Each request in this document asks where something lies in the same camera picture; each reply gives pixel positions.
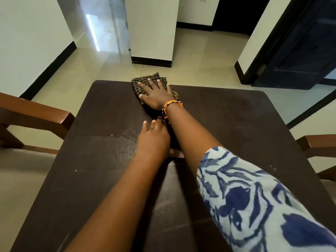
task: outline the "striped cloth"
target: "striped cloth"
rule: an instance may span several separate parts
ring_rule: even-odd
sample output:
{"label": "striped cloth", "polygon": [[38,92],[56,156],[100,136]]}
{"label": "striped cloth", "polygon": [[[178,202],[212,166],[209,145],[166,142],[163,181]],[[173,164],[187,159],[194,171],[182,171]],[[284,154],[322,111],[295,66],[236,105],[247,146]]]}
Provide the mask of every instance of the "striped cloth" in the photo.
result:
{"label": "striped cloth", "polygon": [[[151,79],[154,82],[155,85],[158,85],[157,80],[160,80],[162,85],[164,86],[165,90],[167,90],[167,78],[166,77],[160,77],[159,73],[157,72],[157,73],[153,74],[152,76],[143,76],[143,77],[140,77],[140,78],[132,79],[132,85],[133,85],[133,88],[134,88],[137,95],[140,95],[140,94],[147,95],[146,92],[138,85],[138,82],[141,82],[142,84],[145,84],[145,85],[150,87],[147,79]],[[179,99],[179,94],[176,93],[175,91],[172,91],[172,93],[173,93],[173,97],[175,98],[175,100],[178,100]]]}

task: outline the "brown table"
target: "brown table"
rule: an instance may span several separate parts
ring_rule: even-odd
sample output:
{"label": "brown table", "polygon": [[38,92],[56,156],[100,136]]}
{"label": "brown table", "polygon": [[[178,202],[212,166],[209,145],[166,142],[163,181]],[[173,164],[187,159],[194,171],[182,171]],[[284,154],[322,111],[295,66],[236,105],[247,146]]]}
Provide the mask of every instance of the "brown table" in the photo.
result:
{"label": "brown table", "polygon": [[[223,145],[277,177],[336,233],[334,203],[263,92],[172,88]],[[151,119],[131,83],[94,82],[11,251],[63,251],[127,167],[144,120]],[[152,186],[133,249],[226,248],[184,160],[165,164]]]}

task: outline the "beaded bracelet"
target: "beaded bracelet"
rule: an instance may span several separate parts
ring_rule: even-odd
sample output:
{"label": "beaded bracelet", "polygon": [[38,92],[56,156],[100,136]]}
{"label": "beaded bracelet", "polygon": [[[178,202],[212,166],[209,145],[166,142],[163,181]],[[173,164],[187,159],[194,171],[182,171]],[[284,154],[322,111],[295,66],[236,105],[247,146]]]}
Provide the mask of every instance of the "beaded bracelet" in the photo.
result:
{"label": "beaded bracelet", "polygon": [[171,103],[175,103],[175,102],[178,103],[179,105],[181,105],[183,107],[183,103],[180,102],[180,101],[172,100],[172,101],[166,102],[166,104],[162,108],[162,115],[164,116],[164,119],[168,118],[167,113],[166,113],[167,106],[170,105]]}

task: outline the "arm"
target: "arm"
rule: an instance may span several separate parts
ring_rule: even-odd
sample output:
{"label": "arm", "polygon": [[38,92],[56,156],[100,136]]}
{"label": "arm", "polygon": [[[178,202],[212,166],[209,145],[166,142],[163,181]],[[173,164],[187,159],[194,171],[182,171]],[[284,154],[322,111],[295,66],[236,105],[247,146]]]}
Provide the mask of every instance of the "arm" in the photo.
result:
{"label": "arm", "polygon": [[131,249],[150,187],[168,156],[169,145],[170,136],[161,118],[152,121],[149,131],[143,123],[131,163],[66,252]]}
{"label": "arm", "polygon": [[[159,88],[149,84],[139,84],[147,105],[160,110],[173,100],[169,85],[166,92],[159,81]],[[166,113],[204,204],[233,251],[336,251],[335,236],[279,180],[221,147],[179,104]]]}
{"label": "arm", "polygon": [[[174,100],[168,84],[166,92],[159,80],[157,81],[159,88],[152,80],[149,79],[148,82],[152,89],[139,82],[141,88],[148,94],[148,96],[140,95],[139,97],[147,105],[153,109],[161,110],[166,102]],[[196,176],[204,153],[208,149],[222,146],[222,144],[179,104],[168,105],[166,112],[188,166]]]}

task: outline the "blue and white sleeve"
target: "blue and white sleeve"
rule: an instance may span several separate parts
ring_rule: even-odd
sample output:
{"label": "blue and white sleeve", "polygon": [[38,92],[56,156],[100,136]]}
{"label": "blue and white sleeve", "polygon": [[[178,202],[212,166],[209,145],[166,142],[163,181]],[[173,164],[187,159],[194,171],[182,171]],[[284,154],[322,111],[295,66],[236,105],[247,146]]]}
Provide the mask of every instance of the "blue and white sleeve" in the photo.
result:
{"label": "blue and white sleeve", "polygon": [[197,183],[233,251],[336,251],[336,237],[279,180],[223,147],[208,150]]}

